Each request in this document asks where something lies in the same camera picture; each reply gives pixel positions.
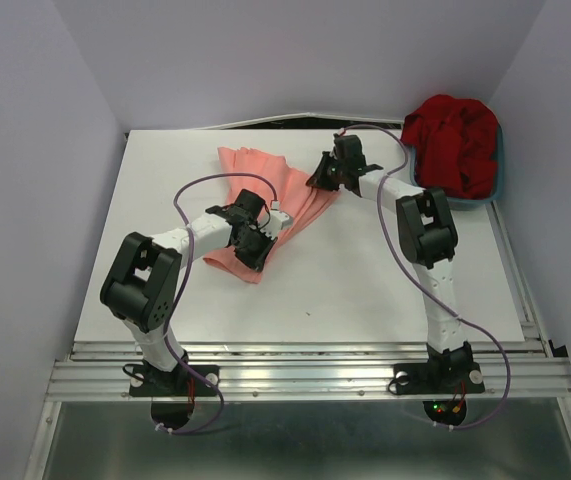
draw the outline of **white table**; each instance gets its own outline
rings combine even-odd
[[[359,131],[369,163],[386,169],[402,161],[386,135]],[[130,134],[75,340],[131,341],[129,331],[99,302],[100,287],[123,238],[180,225],[172,206],[182,185],[220,172],[217,147],[251,147],[285,155],[290,166],[313,172],[332,147],[329,130],[133,131]],[[407,169],[401,172],[407,178]],[[195,218],[221,205],[226,180],[185,193]],[[392,239],[396,220],[388,214]],[[485,208],[454,212],[459,245],[455,285],[461,314],[501,341],[523,340],[506,269]],[[394,263],[373,203],[349,192],[281,248],[263,281],[249,285],[229,273],[194,265],[172,319],[181,342],[424,342],[423,300]],[[469,338],[487,341],[469,329]]]

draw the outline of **pink cloth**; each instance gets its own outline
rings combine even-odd
[[[278,194],[281,210],[294,217],[294,225],[278,236],[276,245],[267,256],[266,266],[280,245],[316,220],[338,196],[338,192],[326,192],[306,186],[305,182],[309,174],[289,167],[285,157],[282,156],[270,155],[254,149],[232,150],[221,147],[218,149],[218,158],[226,173],[256,173],[272,182]],[[256,178],[228,177],[228,181],[230,189],[226,204],[232,203],[243,188],[260,195],[268,206],[273,200],[271,189]],[[258,283],[263,278],[262,273],[243,265],[229,248],[216,250],[206,255],[204,260],[208,265],[228,271],[248,283]]]

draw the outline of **dark red fabric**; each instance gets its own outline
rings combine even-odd
[[[450,197],[487,198],[498,164],[498,120],[478,100],[436,95],[405,117],[401,140],[416,148],[416,181]]]

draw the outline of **purple cable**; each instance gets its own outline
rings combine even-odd
[[[387,224],[385,223],[385,217],[383,216],[383,187],[385,185],[385,181],[390,176],[394,175],[396,172],[401,171],[403,168],[405,168],[407,166],[407,164],[409,163],[409,152],[407,151],[407,148],[405,147],[405,145],[403,145],[403,142],[401,142],[400,139],[396,135],[394,135],[392,132],[390,132],[388,130],[385,130],[384,128],[378,127],[376,125],[360,124],[360,125],[351,125],[349,127],[345,127],[343,130],[351,130],[353,128],[372,128],[375,130],[380,130],[381,132],[392,137],[396,141],[396,143],[398,143],[400,145],[400,147],[403,149],[404,160],[403,160],[402,165],[399,167],[393,168],[392,170],[387,172],[385,175],[383,175],[380,183],[378,184],[378,190],[376,192],[376,208],[378,210],[378,219],[381,222],[381,228],[383,229],[383,236],[385,237],[385,242],[387,242],[387,246],[389,247],[389,250],[392,253],[392,256],[394,257],[396,264],[401,269],[401,271],[405,274],[405,276],[409,279],[409,281],[412,282],[414,284],[414,286],[416,288],[418,288],[423,293],[423,295],[425,295],[427,298],[429,298],[434,303],[436,303],[439,307],[441,307],[443,310],[445,310],[447,313],[449,313],[452,317],[457,318],[461,323],[467,325],[468,327],[474,328],[474,329],[478,330],[479,332],[483,333],[484,335],[486,335],[494,343],[494,345],[496,345],[496,347],[498,348],[498,351],[503,356],[503,360],[505,361],[505,370],[506,370],[505,391],[503,392],[503,396],[501,397],[501,400],[499,401],[498,405],[496,406],[496,408],[494,410],[492,410],[492,412],[489,415],[487,415],[486,417],[481,418],[480,420],[477,420],[475,422],[469,423],[467,425],[458,426],[458,427],[450,427],[450,426],[447,426],[447,425],[444,425],[441,423],[435,423],[435,425],[439,425],[439,426],[442,426],[445,428],[452,428],[453,430],[468,430],[470,428],[478,427],[478,426],[488,422],[493,417],[495,417],[503,409],[503,407],[505,406],[505,402],[507,401],[507,397],[509,395],[509,390],[510,390],[510,387],[512,384],[512,369],[511,369],[511,366],[509,364],[509,359],[507,358],[507,352],[505,351],[505,349],[503,348],[501,343],[498,341],[498,339],[494,335],[492,335],[490,332],[488,332],[485,328],[481,327],[480,325],[476,325],[475,323],[472,323],[468,320],[465,320],[457,312],[452,310],[448,305],[441,302],[438,298],[436,298],[429,291],[427,291],[420,284],[420,282],[418,280],[416,280],[414,278],[414,276],[407,270],[405,265],[403,265],[400,257],[398,256],[398,253],[396,252],[396,248],[394,247],[394,244],[392,243],[392,239],[389,236],[389,231],[387,230]]]
[[[270,181],[267,180],[266,178],[261,177],[260,175],[256,175],[255,173],[217,173],[216,175],[208,175],[207,177],[198,178],[198,179],[193,180],[193,181],[189,182],[188,184],[184,185],[183,187],[181,187],[181,189],[178,192],[176,192],[176,195],[174,196],[174,207],[176,208],[176,211],[178,211],[178,214],[181,216],[181,218],[183,219],[183,222],[185,222],[185,226],[187,227],[186,230],[187,230],[187,236],[189,237],[189,251],[188,251],[188,255],[187,255],[187,264],[185,265],[185,275],[183,275],[183,281],[181,282],[181,286],[178,288],[178,293],[176,294],[176,298],[174,298],[174,304],[172,305],[172,310],[171,310],[169,316],[167,317],[167,321],[163,325],[163,341],[165,342],[165,346],[167,346],[169,353],[172,355],[172,357],[174,357],[174,359],[178,362],[178,364],[181,366],[181,368],[185,369],[192,377],[197,379],[199,382],[203,383],[207,387],[214,390],[214,392],[216,392],[216,395],[218,395],[218,398],[220,398],[221,402],[220,402],[220,407],[218,408],[218,411],[216,412],[216,414],[214,416],[212,416],[212,418],[210,418],[203,425],[196,427],[196,428],[193,428],[191,430],[172,430],[172,431],[170,431],[169,429],[167,429],[163,425],[156,424],[156,427],[159,430],[167,432],[171,435],[190,435],[192,433],[200,432],[201,430],[209,427],[216,420],[218,420],[218,418],[223,413],[223,409],[225,408],[225,398],[223,397],[223,393],[220,391],[218,386],[214,385],[212,382],[207,380],[205,377],[203,377],[201,374],[199,374],[196,370],[194,370],[192,367],[190,367],[187,363],[185,363],[183,361],[183,359],[180,357],[180,355],[178,355],[178,353],[176,353],[176,351],[174,350],[174,347],[172,347],[172,344],[170,343],[169,339],[167,338],[167,331],[169,330],[170,320],[172,319],[172,316],[174,315],[174,311],[176,310],[176,307],[178,306],[179,300],[183,296],[183,292],[185,292],[185,287],[187,286],[187,280],[189,280],[189,274],[192,271],[192,263],[194,262],[194,232],[192,232],[192,229],[189,228],[189,226],[188,226],[189,225],[189,219],[187,218],[187,215],[185,215],[185,212],[183,211],[183,209],[178,205],[178,197],[180,197],[181,194],[185,190],[187,190],[189,187],[193,187],[194,185],[196,185],[198,183],[205,182],[207,180],[213,180],[215,178],[224,178],[224,177],[252,177],[252,178],[256,178],[258,180],[261,180],[262,182],[265,182],[267,184],[267,186],[272,190],[272,193],[274,194],[274,200],[278,199],[277,194],[276,194],[276,188],[274,188],[274,185],[272,185],[270,183]]]

